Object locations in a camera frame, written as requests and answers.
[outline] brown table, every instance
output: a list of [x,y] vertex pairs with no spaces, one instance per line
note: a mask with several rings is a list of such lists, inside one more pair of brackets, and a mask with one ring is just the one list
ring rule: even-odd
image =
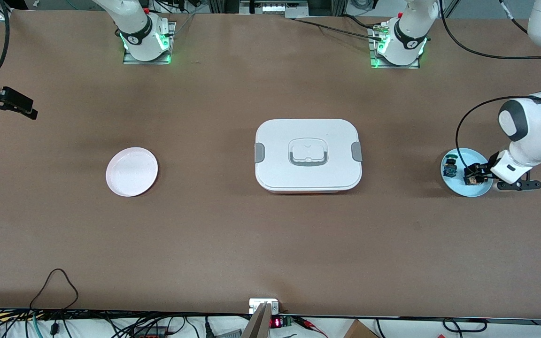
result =
[[[451,25],[484,52],[541,53],[508,21]],[[372,69],[366,41],[271,15],[196,15],[169,66],[123,66],[113,33],[106,13],[12,15],[0,86],[39,118],[0,113],[0,307],[28,306],[62,267],[80,308],[244,312],[269,296],[291,313],[541,318],[541,190],[466,199],[437,172],[462,114],[541,90],[541,61],[469,54],[440,22],[420,70]],[[507,144],[499,107],[470,117],[463,146]],[[352,122],[360,184],[265,191],[253,143],[271,118]],[[160,174],[127,199],[104,174],[131,146]],[[37,306],[71,298],[57,275]]]

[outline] white plate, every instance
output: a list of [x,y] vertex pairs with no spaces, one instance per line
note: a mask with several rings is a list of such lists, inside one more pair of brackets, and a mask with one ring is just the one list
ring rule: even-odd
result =
[[156,176],[156,156],[139,147],[119,152],[106,169],[106,182],[110,190],[123,197],[143,194],[152,186]]

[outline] container lid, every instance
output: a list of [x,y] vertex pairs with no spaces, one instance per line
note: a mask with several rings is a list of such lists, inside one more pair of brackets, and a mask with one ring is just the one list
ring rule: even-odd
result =
[[256,178],[270,191],[351,189],[362,160],[358,132],[346,120],[269,120],[256,132]]

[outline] light blue plate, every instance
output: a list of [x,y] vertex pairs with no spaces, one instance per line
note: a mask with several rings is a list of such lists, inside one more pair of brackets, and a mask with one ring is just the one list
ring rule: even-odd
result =
[[[462,155],[462,158],[464,159],[466,165],[487,162],[486,158],[483,157],[482,154],[479,154],[478,152],[475,152],[475,150],[469,148],[460,148],[460,154]],[[444,176],[444,164],[446,163],[446,156],[448,155],[456,155],[457,157],[456,177]],[[490,189],[492,188],[492,184],[494,183],[494,179],[488,179],[487,182],[483,184],[465,185],[463,180],[464,165],[460,160],[460,156],[458,155],[456,149],[449,151],[448,154],[446,154],[444,158],[442,158],[442,164],[440,165],[440,176],[442,176],[442,180],[444,180],[444,183],[448,186],[448,188],[450,188],[455,193],[465,197],[479,197],[490,191]]]

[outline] gray latch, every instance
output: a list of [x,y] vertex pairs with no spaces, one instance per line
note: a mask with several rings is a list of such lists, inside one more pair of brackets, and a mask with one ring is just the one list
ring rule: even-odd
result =
[[264,144],[254,143],[254,163],[264,161]]
[[352,143],[352,158],[356,162],[363,162],[363,151],[360,148],[360,142]]

